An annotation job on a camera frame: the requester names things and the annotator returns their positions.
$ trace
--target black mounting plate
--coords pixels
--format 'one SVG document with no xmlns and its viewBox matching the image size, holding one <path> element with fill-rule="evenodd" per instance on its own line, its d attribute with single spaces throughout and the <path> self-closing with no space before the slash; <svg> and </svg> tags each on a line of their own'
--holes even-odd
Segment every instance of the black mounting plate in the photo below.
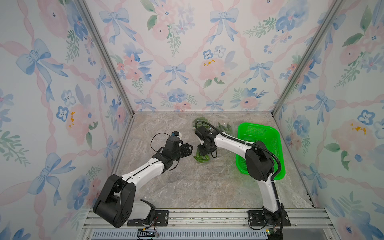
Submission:
<svg viewBox="0 0 384 240">
<path fill-rule="evenodd" d="M 265 216 L 263 210 L 249 210 L 248 211 L 248 218 L 250 219 L 249 224 L 251 227 L 262 227 L 265 224 Z M 283 226 L 289 227 L 291 226 L 291 222 L 288 218 L 288 214 L 286 211 L 283 211 Z"/>
<path fill-rule="evenodd" d="M 166 227 L 168 226 L 168 217 L 169 217 L 169 211 L 168 210 L 155 210 L 155 218 L 156 220 L 156 226 L 157 227 Z M 145 227 L 141 222 L 137 220 L 128 220 L 127 226 L 129 227 Z"/>
</svg>

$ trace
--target green leaf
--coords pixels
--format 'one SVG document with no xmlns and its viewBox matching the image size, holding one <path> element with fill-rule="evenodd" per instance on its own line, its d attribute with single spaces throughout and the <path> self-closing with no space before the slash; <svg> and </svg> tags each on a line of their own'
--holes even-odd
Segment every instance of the green leaf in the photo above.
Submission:
<svg viewBox="0 0 384 240">
<path fill-rule="evenodd" d="M 149 17 L 148 21 L 147 21 L 147 28 L 148 28 L 148 31 L 151 30 L 151 28 L 153 28 L 153 26 L 157 23 L 157 15 L 152 15 Z"/>
<path fill-rule="evenodd" d="M 206 87 L 208 87 L 211 84 L 212 84 L 212 79 L 208 79 L 208 80 L 205 81 L 203 88 L 206 88 Z"/>
<path fill-rule="evenodd" d="M 154 13 L 155 12 L 155 7 L 151 3 L 150 0 L 140 0 L 141 4 L 143 4 L 145 10 Z"/>
<path fill-rule="evenodd" d="M 364 11 L 362 18 L 361 18 L 361 21 L 360 21 L 360 28 L 364 32 L 367 30 L 369 24 L 371 23 L 371 20 L 372 20 L 372 12 L 369 9 L 369 7 L 367 6 L 365 8 L 365 11 Z"/>
<path fill-rule="evenodd" d="M 346 156 L 348 156 L 349 154 L 347 153 L 347 151 L 342 151 L 341 152 L 341 164 L 343 165 L 343 167 L 349 171 L 349 167 L 348 167 L 348 164 L 349 164 L 349 161 L 344 161 L 344 158 Z"/>
<path fill-rule="evenodd" d="M 9 134 L 10 134 L 10 131 L 5 131 L 5 132 L 3 133 L 3 135 L 1 136 L 1 138 L 5 138 L 5 137 L 7 137 Z"/>
<path fill-rule="evenodd" d="M 86 139 L 89 147 L 92 149 L 92 134 L 90 132 L 87 133 Z"/>
<path fill-rule="evenodd" d="M 356 33 L 353 36 L 350 36 L 343 44 L 343 47 L 354 44 L 355 42 L 359 41 L 360 38 L 364 36 L 362 33 Z"/>
<path fill-rule="evenodd" d="M 330 143 L 330 144 L 326 145 L 324 148 L 331 151 L 331 152 L 340 151 L 340 146 L 337 143 Z"/>
<path fill-rule="evenodd" d="M 97 125 L 99 124 L 99 122 L 93 122 L 93 124 L 94 124 L 94 127 L 93 127 L 91 124 L 88 126 L 88 128 L 89 128 L 90 130 L 95 129 L 95 128 L 97 127 Z"/>
</svg>

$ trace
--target pink flower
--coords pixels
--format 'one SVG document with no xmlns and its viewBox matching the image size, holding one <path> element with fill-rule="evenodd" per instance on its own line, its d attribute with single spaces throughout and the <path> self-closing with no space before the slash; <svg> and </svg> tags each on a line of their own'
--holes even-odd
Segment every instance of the pink flower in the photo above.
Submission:
<svg viewBox="0 0 384 240">
<path fill-rule="evenodd" d="M 129 68 L 126 73 L 127 79 L 132 79 L 133 81 L 138 81 L 142 78 L 142 73 L 137 68 Z"/>
<path fill-rule="evenodd" d="M 349 120 L 343 122 L 339 129 L 332 131 L 332 138 L 339 144 L 340 149 L 348 155 L 344 161 L 349 161 L 348 167 L 366 170 L 365 165 L 372 164 L 368 152 L 376 146 L 376 139 L 372 130 L 361 122 Z"/>
<path fill-rule="evenodd" d="M 364 239 L 360 229 L 349 219 L 338 217 L 336 228 L 342 240 L 361 240 Z"/>
<path fill-rule="evenodd" d="M 84 143 L 85 135 L 88 133 L 88 126 L 96 121 L 96 115 L 83 105 L 76 104 L 72 107 L 66 121 L 68 135 L 75 138 L 78 146 Z"/>
<path fill-rule="evenodd" d="M 292 131 L 290 133 L 292 145 L 295 146 L 296 150 L 301 148 L 301 137 L 297 136 L 296 132 Z"/>
<path fill-rule="evenodd" d="M 87 200 L 87 203 L 85 203 L 85 205 L 87 205 L 87 206 L 90 206 L 90 207 L 92 207 L 93 206 L 93 201 L 95 200 L 95 194 L 94 194 L 94 192 L 89 192 L 88 193 L 88 195 L 87 195 L 87 198 L 86 198 L 86 200 Z"/>
<path fill-rule="evenodd" d="M 159 22 L 174 23 L 177 16 L 175 5 L 172 5 L 171 1 L 167 3 L 161 3 L 160 6 L 155 7 L 155 11 L 158 14 L 157 20 Z"/>
<path fill-rule="evenodd" d="M 122 124 L 125 120 L 125 117 L 127 116 L 127 113 L 123 107 L 118 107 L 116 111 L 116 120 L 118 123 Z"/>
<path fill-rule="evenodd" d="M 260 21 L 274 16 L 283 6 L 284 0 L 252 1 L 251 11 Z"/>
<path fill-rule="evenodd" d="M 118 67 L 117 67 L 117 70 L 118 70 L 118 71 L 120 71 L 121 69 L 125 70 L 125 68 L 124 68 L 124 64 L 122 64 L 122 63 L 118 63 L 117 65 L 118 65 Z"/>
<path fill-rule="evenodd" d="M 67 38 L 68 20 L 64 6 L 57 0 L 38 0 L 40 18 L 45 27 L 59 38 Z"/>
<path fill-rule="evenodd" d="M 257 107 L 258 103 L 259 103 L 259 101 L 256 98 L 254 98 L 254 97 L 247 97 L 247 98 L 244 98 L 240 102 L 240 105 L 241 105 L 242 108 L 252 109 L 252 108 Z"/>
<path fill-rule="evenodd" d="M 126 66 L 130 66 L 133 68 L 137 68 L 139 66 L 139 62 L 135 61 L 135 57 L 131 55 L 131 57 L 125 56 L 124 57 L 126 60 L 124 61 L 124 64 Z"/>
<path fill-rule="evenodd" d="M 211 58 L 206 61 L 203 61 L 200 65 L 200 75 L 199 78 L 203 81 L 207 79 L 219 78 L 223 79 L 225 75 L 224 62 L 219 58 Z"/>
<path fill-rule="evenodd" d="M 101 180 L 99 178 L 95 178 L 90 186 L 89 186 L 89 192 L 97 192 L 98 187 L 100 186 Z"/>
<path fill-rule="evenodd" d="M 287 68 L 287 70 L 291 70 L 293 72 L 296 69 L 296 67 L 297 67 L 297 64 L 292 63 L 291 66 Z"/>
<path fill-rule="evenodd" d="M 361 45 L 365 51 L 372 52 L 377 45 L 384 43 L 384 26 L 383 23 L 378 23 L 376 26 L 371 25 L 361 39 Z"/>
<path fill-rule="evenodd" d="M 189 102 L 182 102 L 181 103 L 181 109 L 182 110 L 187 110 L 187 109 L 191 109 L 191 104 Z"/>
<path fill-rule="evenodd" d="M 157 40 L 163 41 L 167 39 L 168 36 L 168 27 L 163 22 L 158 22 L 153 26 L 153 37 Z"/>
<path fill-rule="evenodd" d="M 355 61 L 361 53 L 361 46 L 357 44 L 349 45 L 345 48 L 340 55 L 340 62 L 343 65 L 350 64 Z"/>
</svg>

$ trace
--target blue flower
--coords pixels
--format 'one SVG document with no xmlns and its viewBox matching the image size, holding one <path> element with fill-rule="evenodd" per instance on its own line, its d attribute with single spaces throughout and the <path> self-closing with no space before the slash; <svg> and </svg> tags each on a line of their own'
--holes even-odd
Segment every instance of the blue flower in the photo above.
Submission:
<svg viewBox="0 0 384 240">
<path fill-rule="evenodd" d="M 89 193 L 89 177 L 79 176 L 72 184 L 71 190 L 67 195 L 67 208 L 80 209 L 84 203 L 84 198 Z"/>
<path fill-rule="evenodd" d="M 371 215 L 368 212 L 355 209 L 351 211 L 350 216 L 366 239 L 372 240 L 372 236 L 384 239 L 383 233 L 377 227 L 370 224 Z"/>
<path fill-rule="evenodd" d="M 12 240 L 28 240 L 31 237 L 31 234 L 24 234 L 24 228 L 19 229 L 15 235 L 13 236 Z M 10 222 L 7 224 L 7 226 L 0 232 L 0 240 L 10 240 L 11 239 L 11 228 L 10 228 Z"/>
<path fill-rule="evenodd" d="M 167 95 L 169 96 L 169 101 L 172 103 L 176 101 L 180 103 L 187 99 L 187 94 L 181 88 L 171 89 Z"/>
<path fill-rule="evenodd" d="M 208 49 L 207 51 L 203 52 L 203 56 L 204 56 L 204 59 L 210 59 L 214 56 L 214 54 L 211 52 L 210 49 Z"/>
<path fill-rule="evenodd" d="M 136 47 L 135 47 L 135 45 L 133 45 L 133 43 L 129 43 L 128 45 L 124 44 L 123 46 L 125 48 L 124 53 L 128 57 L 131 57 L 131 55 L 133 54 L 133 56 L 135 57 L 135 61 L 140 62 L 139 54 L 143 53 L 143 50 L 141 48 L 136 49 Z"/>
<path fill-rule="evenodd" d="M 183 16 L 183 14 L 185 14 L 184 7 L 178 7 L 177 11 L 178 11 L 178 15 L 177 16 L 181 17 L 182 19 L 184 19 L 184 16 Z"/>
<path fill-rule="evenodd" d="M 317 63 L 317 64 L 320 64 L 321 63 L 321 58 L 320 58 L 320 54 L 321 54 L 321 48 L 317 49 L 317 51 L 314 53 L 314 55 L 312 56 L 311 60 L 312 60 L 312 63 L 310 64 L 309 68 L 312 69 L 314 67 L 314 64 Z"/>
<path fill-rule="evenodd" d="M 185 19 L 187 20 L 186 24 L 188 25 L 188 27 L 189 27 L 190 29 L 192 29 L 192 27 L 195 26 L 195 23 L 193 23 L 193 17 L 190 17 L 189 15 L 187 15 L 187 16 L 185 17 Z"/>
<path fill-rule="evenodd" d="M 241 96 L 244 98 L 247 97 L 256 97 L 255 91 L 257 88 L 251 88 L 248 90 L 248 88 L 244 88 L 243 92 L 241 93 Z"/>
<path fill-rule="evenodd" d="M 56 117 L 58 119 L 61 119 L 63 122 L 65 122 L 67 120 L 67 117 L 68 117 L 68 113 L 69 113 L 69 110 L 67 107 L 62 107 L 62 106 L 59 106 L 57 108 L 57 113 L 56 113 Z"/>
<path fill-rule="evenodd" d="M 298 136 L 305 138 L 310 132 L 310 122 L 304 115 L 298 115 L 295 122 L 293 122 L 293 128 L 296 129 Z"/>
<path fill-rule="evenodd" d="M 13 106 L 14 103 L 11 101 L 13 100 L 13 94 L 5 95 L 3 94 L 3 90 L 0 88 L 0 108 L 3 107 L 3 105 Z"/>
<path fill-rule="evenodd" d="M 76 35 L 83 40 L 85 36 L 88 36 L 88 30 L 84 25 L 83 19 L 79 11 L 76 8 L 74 2 L 70 2 L 66 5 L 67 19 L 69 24 L 73 27 Z"/>
<path fill-rule="evenodd" d="M 300 27 L 308 19 L 308 6 L 306 0 L 299 0 L 287 3 L 279 11 L 279 19 L 276 22 L 276 30 Z"/>
<path fill-rule="evenodd" d="M 217 55 L 219 58 L 222 58 L 222 57 L 224 57 L 225 50 L 226 50 L 226 48 L 224 48 L 223 45 L 216 46 L 215 51 L 214 51 L 214 55 Z"/>
<path fill-rule="evenodd" d="M 120 106 L 120 104 L 118 102 L 116 102 L 115 99 L 113 99 L 112 105 L 109 106 L 109 110 L 110 110 L 112 116 L 116 115 L 116 111 L 118 110 L 119 106 Z"/>
<path fill-rule="evenodd" d="M 361 114 L 358 116 L 359 122 L 364 123 L 369 126 L 373 124 L 373 118 L 375 117 L 375 113 L 369 112 L 368 110 L 363 110 Z"/>
<path fill-rule="evenodd" d="M 64 101 L 67 107 L 70 105 L 74 105 L 76 102 L 76 99 L 74 98 L 74 96 L 72 96 L 71 90 L 64 90 L 61 94 L 61 99 Z"/>
<path fill-rule="evenodd" d="M 384 65 L 384 62 L 382 59 L 384 56 L 379 57 L 380 53 L 376 54 L 375 57 L 369 57 L 368 64 L 363 64 L 362 68 L 367 69 L 367 73 L 369 73 L 371 70 L 377 70 L 377 65 Z"/>
<path fill-rule="evenodd" d="M 177 33 L 183 33 L 185 34 L 185 31 L 188 30 L 186 24 L 185 24 L 185 20 L 183 20 L 183 22 L 181 22 L 181 20 L 179 20 L 179 24 L 177 25 L 177 27 L 179 28 L 177 30 Z"/>
<path fill-rule="evenodd" d="M 376 137 L 378 139 L 384 139 L 384 118 L 381 120 L 381 122 L 375 122 L 373 126 L 376 129 Z"/>
</svg>

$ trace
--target floral wallpaper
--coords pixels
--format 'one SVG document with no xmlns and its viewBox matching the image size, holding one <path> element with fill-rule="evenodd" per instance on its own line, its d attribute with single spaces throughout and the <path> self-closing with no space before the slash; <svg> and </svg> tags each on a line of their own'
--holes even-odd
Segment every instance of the floral wallpaper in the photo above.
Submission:
<svg viewBox="0 0 384 240">
<path fill-rule="evenodd" d="M 275 115 L 342 240 L 384 239 L 383 9 L 346 0 Z"/>
<path fill-rule="evenodd" d="M 134 110 L 180 112 L 272 110 L 333 1 L 86 2 Z"/>
<path fill-rule="evenodd" d="M 71 0 L 0 15 L 0 239 L 76 239 L 129 114 Z"/>
</svg>

